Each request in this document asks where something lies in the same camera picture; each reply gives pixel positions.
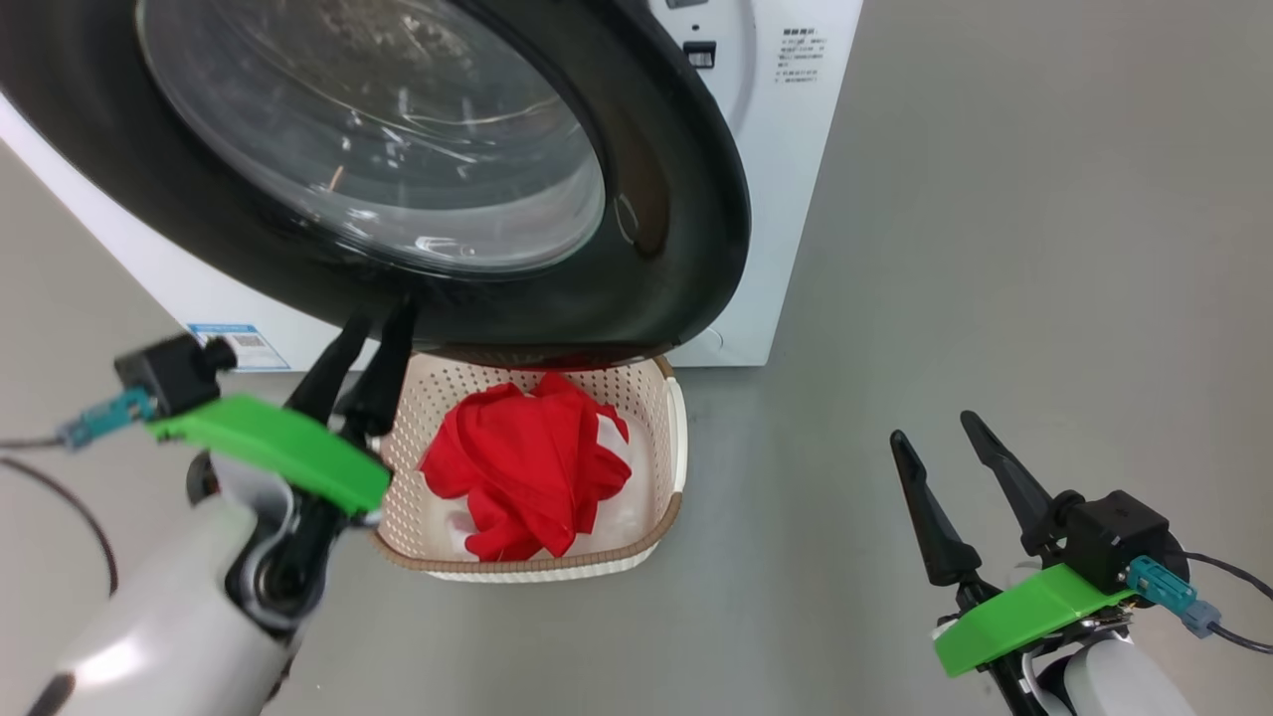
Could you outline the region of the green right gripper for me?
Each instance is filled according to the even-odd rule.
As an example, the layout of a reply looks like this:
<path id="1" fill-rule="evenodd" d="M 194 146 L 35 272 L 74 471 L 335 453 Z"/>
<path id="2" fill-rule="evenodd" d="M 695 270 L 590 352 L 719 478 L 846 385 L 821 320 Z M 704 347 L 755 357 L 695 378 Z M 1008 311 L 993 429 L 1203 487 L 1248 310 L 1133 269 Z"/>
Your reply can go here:
<path id="1" fill-rule="evenodd" d="M 999 482 L 1001 493 L 1021 527 L 1023 552 L 1050 553 L 1053 539 L 1046 515 L 1053 497 L 981 417 L 962 412 L 960 422 L 976 457 Z M 890 434 L 890 448 L 929 584 L 947 589 L 969 582 L 981 568 L 981 555 L 951 525 L 905 432 Z M 1127 603 L 1133 595 L 1130 589 L 1105 594 L 1074 569 L 1053 566 L 973 606 L 937 634 L 934 651 L 945 674 L 959 678 L 1101 609 Z"/>

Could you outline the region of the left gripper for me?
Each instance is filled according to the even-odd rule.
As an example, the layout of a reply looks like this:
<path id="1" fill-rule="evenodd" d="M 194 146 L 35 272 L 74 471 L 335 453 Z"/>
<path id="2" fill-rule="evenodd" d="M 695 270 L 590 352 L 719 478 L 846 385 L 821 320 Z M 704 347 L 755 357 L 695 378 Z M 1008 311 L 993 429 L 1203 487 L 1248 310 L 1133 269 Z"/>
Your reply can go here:
<path id="1" fill-rule="evenodd" d="M 290 485 L 328 499 L 346 515 L 381 510 L 391 471 L 355 447 L 395 431 L 395 417 L 412 353 L 419 306 L 404 298 L 381 330 L 379 347 L 362 376 L 339 400 L 344 426 L 327 429 L 335 404 L 370 333 L 368 313 L 353 313 L 286 397 L 285 408 L 236 394 L 178 417 L 146 423 L 159 441 L 227 454 L 278 474 Z"/>

